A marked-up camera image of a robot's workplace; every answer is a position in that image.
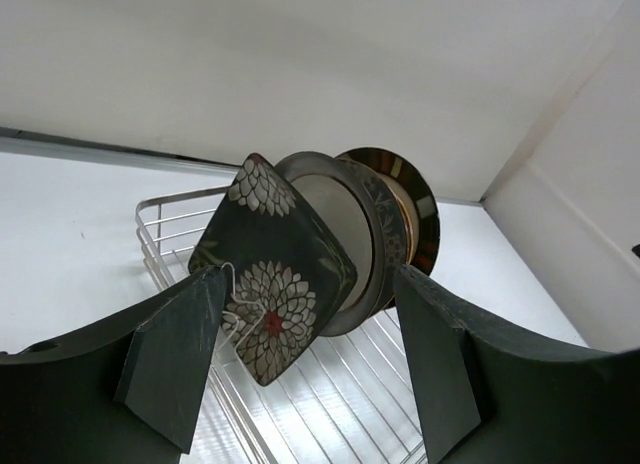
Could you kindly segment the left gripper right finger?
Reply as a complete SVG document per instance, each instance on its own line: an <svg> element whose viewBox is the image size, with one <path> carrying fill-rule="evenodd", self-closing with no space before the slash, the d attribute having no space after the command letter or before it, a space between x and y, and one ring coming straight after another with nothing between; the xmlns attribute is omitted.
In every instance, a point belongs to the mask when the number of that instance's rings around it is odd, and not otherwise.
<svg viewBox="0 0 640 464"><path fill-rule="evenodd" d="M635 463L639 353L552 339L411 266L396 308L431 463Z"/></svg>

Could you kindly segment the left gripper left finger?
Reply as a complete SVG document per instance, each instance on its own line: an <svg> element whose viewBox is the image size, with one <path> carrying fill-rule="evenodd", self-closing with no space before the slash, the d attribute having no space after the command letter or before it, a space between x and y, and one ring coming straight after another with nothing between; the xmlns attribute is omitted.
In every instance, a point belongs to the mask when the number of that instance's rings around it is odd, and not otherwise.
<svg viewBox="0 0 640 464"><path fill-rule="evenodd" d="M5 463L177 463L191 450L228 279L204 268L1 356Z"/></svg>

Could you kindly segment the dark grey deer plate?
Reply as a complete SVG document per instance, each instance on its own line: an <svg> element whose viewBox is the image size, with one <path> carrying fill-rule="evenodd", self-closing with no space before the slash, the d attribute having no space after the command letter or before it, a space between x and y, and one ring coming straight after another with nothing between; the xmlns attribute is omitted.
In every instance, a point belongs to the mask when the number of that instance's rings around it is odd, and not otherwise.
<svg viewBox="0 0 640 464"><path fill-rule="evenodd" d="M393 276L399 265L406 263L408 238L398 201L382 177L364 164L348 157L342 161L367 190L380 223L384 242L385 273L380 297L373 313L385 309L393 300Z"/></svg>

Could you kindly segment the black gold rimmed plate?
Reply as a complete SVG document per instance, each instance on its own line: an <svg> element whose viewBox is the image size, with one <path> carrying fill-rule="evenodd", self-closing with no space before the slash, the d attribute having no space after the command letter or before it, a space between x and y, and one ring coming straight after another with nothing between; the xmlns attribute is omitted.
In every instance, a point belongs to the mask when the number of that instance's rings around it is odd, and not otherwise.
<svg viewBox="0 0 640 464"><path fill-rule="evenodd" d="M440 217L435 196L418 169L408 159L383 148L354 148L338 154L337 158L369 167L393 191L409 221L410 264L430 275L440 248Z"/></svg>

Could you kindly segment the black square floral plate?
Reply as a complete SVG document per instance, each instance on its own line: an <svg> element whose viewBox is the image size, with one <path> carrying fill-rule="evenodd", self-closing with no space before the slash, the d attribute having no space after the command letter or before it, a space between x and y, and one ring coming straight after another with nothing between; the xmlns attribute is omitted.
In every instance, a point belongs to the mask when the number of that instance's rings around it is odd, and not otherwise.
<svg viewBox="0 0 640 464"><path fill-rule="evenodd" d="M261 386L283 374L353 289L356 266L298 190L258 153L242 163L188 262L231 275L221 327Z"/></svg>

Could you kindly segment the silver rimmed cream plate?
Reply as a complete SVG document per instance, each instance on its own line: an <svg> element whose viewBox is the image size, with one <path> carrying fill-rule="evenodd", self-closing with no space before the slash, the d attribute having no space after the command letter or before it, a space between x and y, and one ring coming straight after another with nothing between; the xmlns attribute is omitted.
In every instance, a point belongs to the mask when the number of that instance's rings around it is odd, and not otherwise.
<svg viewBox="0 0 640 464"><path fill-rule="evenodd" d="M357 278L321 334L347 334L380 311L392 298L393 265L383 219L392 215L376 203L395 208L391 191L374 171L346 157L302 151L283 158L277 172L309 202L355 264Z"/></svg>

